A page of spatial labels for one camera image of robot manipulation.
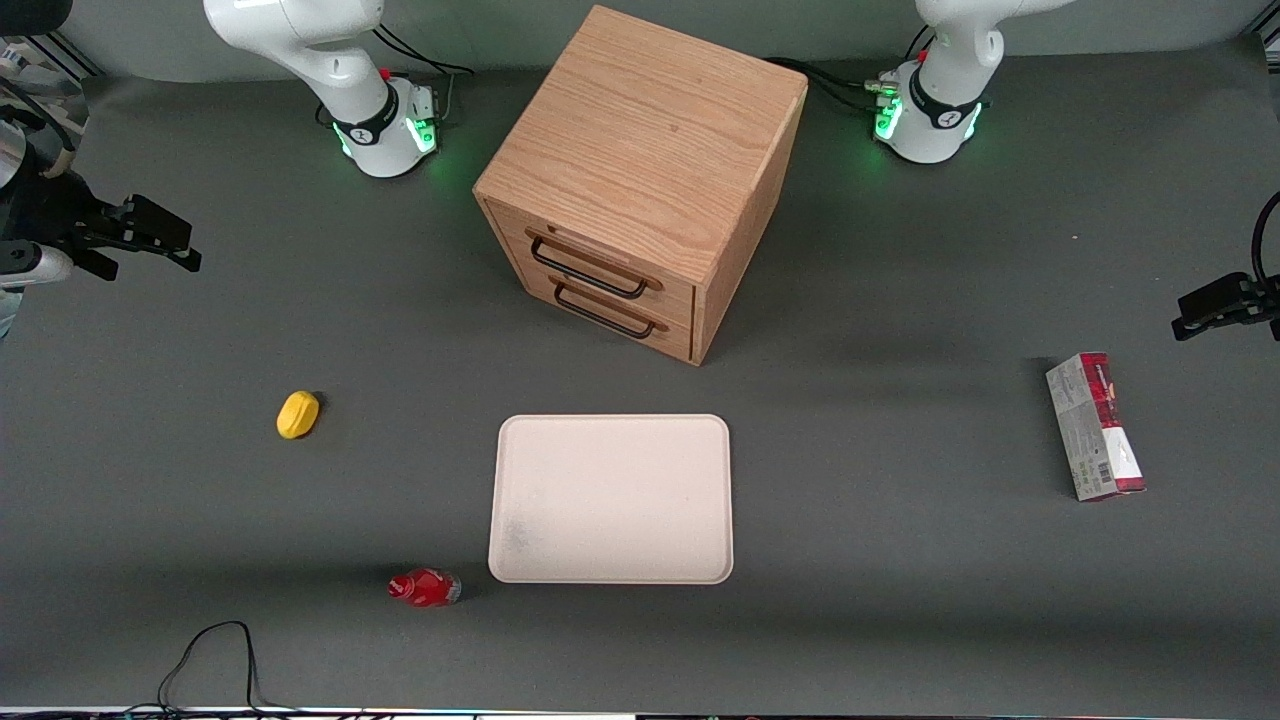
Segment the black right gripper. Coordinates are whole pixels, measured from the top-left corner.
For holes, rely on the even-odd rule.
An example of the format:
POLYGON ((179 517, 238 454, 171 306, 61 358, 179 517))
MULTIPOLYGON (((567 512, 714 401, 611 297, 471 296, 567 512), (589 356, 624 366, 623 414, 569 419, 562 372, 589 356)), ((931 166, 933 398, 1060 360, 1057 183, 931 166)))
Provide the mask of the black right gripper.
POLYGON ((18 177, 1 195, 3 243, 26 241, 79 252, 125 238, 166 252, 166 259, 187 272, 200 272, 202 255, 189 249, 192 227, 187 220, 143 195, 131 195, 120 205, 120 222, 115 210, 73 173, 51 179, 41 174, 18 177))

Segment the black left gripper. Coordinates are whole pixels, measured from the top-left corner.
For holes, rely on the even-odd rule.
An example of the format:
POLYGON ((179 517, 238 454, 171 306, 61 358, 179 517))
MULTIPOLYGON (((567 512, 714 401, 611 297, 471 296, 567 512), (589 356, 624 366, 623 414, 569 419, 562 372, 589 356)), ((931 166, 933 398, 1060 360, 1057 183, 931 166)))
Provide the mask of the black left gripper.
POLYGON ((1279 342, 1279 275, 1256 279, 1244 272, 1229 273, 1181 296, 1179 313, 1171 322, 1179 342, 1221 327, 1260 323, 1279 342))

